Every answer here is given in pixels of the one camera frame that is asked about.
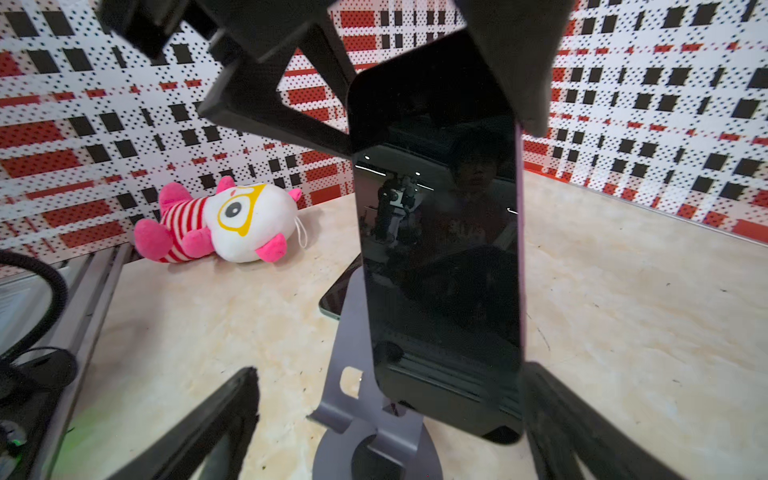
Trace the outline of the black phone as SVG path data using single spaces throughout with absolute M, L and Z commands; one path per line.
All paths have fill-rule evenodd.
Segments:
M 513 444 L 525 315 L 514 113 L 463 30 L 364 71 L 347 106 L 376 384 Z

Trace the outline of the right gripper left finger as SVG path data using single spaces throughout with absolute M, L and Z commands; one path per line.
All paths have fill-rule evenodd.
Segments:
M 113 479 L 237 479 L 259 421 L 259 377 L 246 367 Z

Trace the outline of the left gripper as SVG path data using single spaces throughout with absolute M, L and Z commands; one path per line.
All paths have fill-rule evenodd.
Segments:
M 348 134 L 282 101 L 278 84 L 300 50 L 342 101 L 356 76 L 328 16 L 329 1 L 101 1 L 99 20 L 151 59 L 183 23 L 209 41 L 223 70 L 197 107 L 221 127 L 311 148 L 354 154 Z

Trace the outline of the purple phone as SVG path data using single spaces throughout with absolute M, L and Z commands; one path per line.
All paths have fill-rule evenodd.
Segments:
M 358 254 L 335 282 L 328 288 L 319 300 L 320 312 L 334 320 L 341 318 L 349 281 L 353 273 L 362 265 L 361 255 Z

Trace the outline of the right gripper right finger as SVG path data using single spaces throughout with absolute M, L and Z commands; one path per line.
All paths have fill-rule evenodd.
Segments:
M 678 479 L 541 364 L 520 370 L 523 419 L 537 476 L 582 479 Z

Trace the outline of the grey stand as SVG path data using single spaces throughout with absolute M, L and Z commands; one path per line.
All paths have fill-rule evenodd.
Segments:
M 396 407 L 374 378 L 364 273 L 349 278 L 323 393 L 308 419 L 322 425 L 314 479 L 441 479 L 424 417 Z

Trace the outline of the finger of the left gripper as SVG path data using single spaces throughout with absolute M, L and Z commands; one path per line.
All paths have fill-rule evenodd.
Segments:
M 574 3 L 457 1 L 470 36 L 528 134 L 547 133 L 552 70 Z

